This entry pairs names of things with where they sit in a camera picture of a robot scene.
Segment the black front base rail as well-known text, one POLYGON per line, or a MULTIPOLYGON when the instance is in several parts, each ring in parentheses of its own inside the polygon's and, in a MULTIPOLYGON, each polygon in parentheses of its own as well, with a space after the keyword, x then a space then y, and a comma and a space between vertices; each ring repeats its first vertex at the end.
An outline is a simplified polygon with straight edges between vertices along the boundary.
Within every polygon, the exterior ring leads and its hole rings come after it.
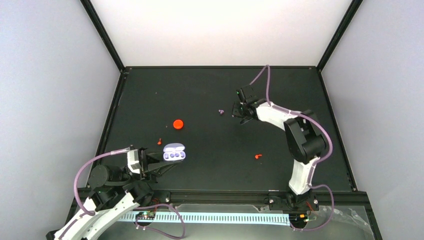
POLYGON ((207 191, 207 190, 133 190, 135 201, 141 206, 154 203, 204 205, 253 205, 269 206, 272 211, 301 214, 317 211, 320 206, 363 206, 372 210, 368 195, 364 191, 315 190, 305 197, 289 196, 285 191, 207 191))

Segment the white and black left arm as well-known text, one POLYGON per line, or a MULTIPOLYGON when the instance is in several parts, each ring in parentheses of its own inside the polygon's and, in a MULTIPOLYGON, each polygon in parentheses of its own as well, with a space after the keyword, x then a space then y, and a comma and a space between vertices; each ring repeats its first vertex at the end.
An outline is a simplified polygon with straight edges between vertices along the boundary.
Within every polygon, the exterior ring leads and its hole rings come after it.
POLYGON ((168 203, 170 195, 166 195, 165 203, 162 203, 161 195, 155 193, 150 184, 186 158, 185 146, 170 143, 162 151, 130 146, 98 155, 85 163, 81 170, 97 160, 120 154, 126 154, 127 164, 124 167, 97 165, 91 170, 85 200, 81 200, 78 187, 73 187, 79 210, 62 228, 48 232, 46 239, 96 240, 133 210, 146 211, 137 215, 134 221, 137 228, 140 228, 141 218, 155 217, 158 207, 168 208, 180 222, 184 221, 181 214, 168 203))

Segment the orange round bottle cap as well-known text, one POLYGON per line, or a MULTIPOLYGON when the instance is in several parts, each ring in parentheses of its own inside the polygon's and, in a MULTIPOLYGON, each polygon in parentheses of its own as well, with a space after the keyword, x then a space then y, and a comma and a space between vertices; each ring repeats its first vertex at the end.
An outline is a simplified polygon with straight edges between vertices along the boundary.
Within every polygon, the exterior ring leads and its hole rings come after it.
POLYGON ((184 127, 184 122, 181 119, 176 119, 176 120, 173 121, 172 126, 176 130, 180 130, 184 127))

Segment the black left rear frame post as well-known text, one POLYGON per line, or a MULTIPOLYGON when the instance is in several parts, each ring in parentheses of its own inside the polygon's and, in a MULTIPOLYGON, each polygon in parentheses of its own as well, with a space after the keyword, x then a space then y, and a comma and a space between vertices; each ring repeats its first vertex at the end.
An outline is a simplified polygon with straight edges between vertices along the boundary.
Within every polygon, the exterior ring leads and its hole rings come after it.
POLYGON ((106 28, 104 27, 97 11, 91 0, 80 0, 83 8, 85 9, 88 17, 90 18, 93 26, 95 27, 100 39, 102 40, 104 46, 106 47, 108 53, 110 54, 112 60, 114 61, 117 69, 120 72, 123 72, 125 65, 123 64, 110 36, 107 33, 106 28))

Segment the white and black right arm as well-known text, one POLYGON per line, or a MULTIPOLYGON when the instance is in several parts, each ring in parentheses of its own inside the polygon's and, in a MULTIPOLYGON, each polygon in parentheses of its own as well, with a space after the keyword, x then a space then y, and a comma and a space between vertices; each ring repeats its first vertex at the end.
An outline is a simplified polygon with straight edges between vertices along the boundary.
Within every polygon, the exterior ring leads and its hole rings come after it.
POLYGON ((299 209, 313 188, 312 178, 317 164, 326 160, 334 148, 329 134, 316 120, 315 113, 311 110, 290 110, 260 99, 253 102, 235 101, 232 116, 240 118, 241 124, 258 120, 285 132, 294 162, 284 200, 290 209, 299 209))

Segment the lavender earbud charging case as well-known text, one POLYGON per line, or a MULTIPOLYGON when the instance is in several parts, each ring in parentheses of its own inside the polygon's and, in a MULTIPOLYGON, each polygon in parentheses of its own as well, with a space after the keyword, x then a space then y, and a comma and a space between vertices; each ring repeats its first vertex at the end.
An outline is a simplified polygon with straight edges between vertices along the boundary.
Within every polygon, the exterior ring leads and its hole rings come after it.
POLYGON ((186 158, 185 146, 181 143, 169 143, 163 148, 163 160, 167 162, 183 161, 186 158))

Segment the black frame post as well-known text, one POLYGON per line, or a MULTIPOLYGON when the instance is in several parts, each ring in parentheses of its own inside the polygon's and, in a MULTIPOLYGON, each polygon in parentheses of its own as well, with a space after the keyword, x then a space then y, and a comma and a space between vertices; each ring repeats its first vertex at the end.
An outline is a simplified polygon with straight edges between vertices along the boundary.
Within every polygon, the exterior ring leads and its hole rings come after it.
POLYGON ((330 60, 333 52, 335 51, 337 45, 342 39, 344 33, 348 29, 351 21, 353 20, 355 14, 360 8, 362 2, 363 0, 352 0, 350 2, 345 14, 343 15, 338 27, 336 28, 336 31, 334 32, 328 46, 326 47, 320 61, 318 62, 316 66, 319 73, 321 73, 324 70, 326 64, 330 60))
POLYGON ((91 0, 80 0, 83 8, 85 9, 88 17, 90 18, 93 26, 95 27, 100 39, 102 40, 104 46, 106 47, 108 53, 110 54, 112 60, 114 61, 117 69, 120 72, 123 72, 125 65, 123 64, 110 36, 107 33, 106 28, 104 27, 97 11, 91 0))

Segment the black right rear frame post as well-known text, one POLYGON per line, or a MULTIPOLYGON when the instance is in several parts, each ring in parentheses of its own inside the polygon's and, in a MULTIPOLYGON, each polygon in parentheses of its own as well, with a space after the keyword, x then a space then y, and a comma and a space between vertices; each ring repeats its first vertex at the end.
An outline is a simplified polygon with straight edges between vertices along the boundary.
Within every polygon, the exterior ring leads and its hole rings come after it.
POLYGON ((352 0, 350 2, 345 14, 343 15, 338 27, 336 28, 336 31, 334 32, 328 46, 326 47, 320 61, 318 62, 316 66, 319 73, 321 73, 324 70, 326 64, 330 60, 333 52, 335 51, 337 45, 342 39, 344 33, 348 29, 351 21, 353 20, 355 14, 360 8, 362 2, 363 0, 352 0))

